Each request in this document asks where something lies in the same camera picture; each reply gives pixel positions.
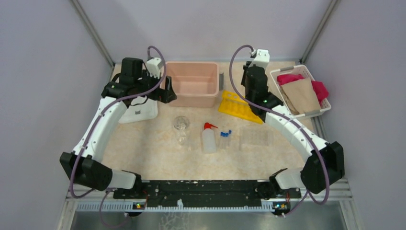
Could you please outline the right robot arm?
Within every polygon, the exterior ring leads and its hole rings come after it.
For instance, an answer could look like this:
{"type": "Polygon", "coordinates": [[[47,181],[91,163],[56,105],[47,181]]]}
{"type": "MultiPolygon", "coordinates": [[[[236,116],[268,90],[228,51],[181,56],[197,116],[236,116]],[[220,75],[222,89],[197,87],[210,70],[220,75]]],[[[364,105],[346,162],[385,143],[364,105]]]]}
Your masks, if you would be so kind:
{"type": "Polygon", "coordinates": [[[268,89],[265,69],[243,66],[241,84],[245,99],[254,115],[278,130],[301,154],[305,165],[298,169],[281,169],[270,177],[270,193],[283,197],[288,189],[304,187],[314,194],[342,179],[345,175],[344,150],[338,142],[329,143],[303,126],[284,103],[268,89]]]}

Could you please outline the blue capped tube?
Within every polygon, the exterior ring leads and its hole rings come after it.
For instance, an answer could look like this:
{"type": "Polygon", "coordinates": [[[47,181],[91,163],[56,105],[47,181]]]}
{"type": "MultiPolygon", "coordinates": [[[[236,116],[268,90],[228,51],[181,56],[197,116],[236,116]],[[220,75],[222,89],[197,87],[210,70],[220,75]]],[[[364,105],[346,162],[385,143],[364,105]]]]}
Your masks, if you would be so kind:
{"type": "Polygon", "coordinates": [[[224,133],[224,149],[226,149],[228,146],[227,146],[227,134],[228,133],[224,133]]]}
{"type": "Polygon", "coordinates": [[[232,130],[229,130],[228,134],[227,134],[227,146],[228,147],[230,147],[230,145],[231,145],[231,136],[232,136],[232,130]]]}
{"type": "Polygon", "coordinates": [[[219,149],[224,149],[224,143],[225,143],[225,134],[224,132],[220,132],[220,139],[219,139],[219,149]]]}

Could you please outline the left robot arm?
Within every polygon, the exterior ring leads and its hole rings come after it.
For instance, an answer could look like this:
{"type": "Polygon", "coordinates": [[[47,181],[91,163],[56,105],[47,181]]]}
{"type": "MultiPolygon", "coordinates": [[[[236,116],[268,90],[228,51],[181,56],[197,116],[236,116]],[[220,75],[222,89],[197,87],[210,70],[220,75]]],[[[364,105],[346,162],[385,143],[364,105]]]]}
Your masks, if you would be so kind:
{"type": "Polygon", "coordinates": [[[131,198],[142,195],[144,186],[138,174],[113,170],[102,160],[113,131],[134,99],[146,97],[166,104],[176,100],[172,79],[161,73],[162,69],[166,69],[163,58],[150,57],[147,62],[131,57],[122,60],[121,72],[115,75],[118,81],[104,86],[99,107],[85,134],[71,152],[60,156],[72,197],[80,197],[74,192],[76,184],[90,191],[124,189],[131,198]]]}

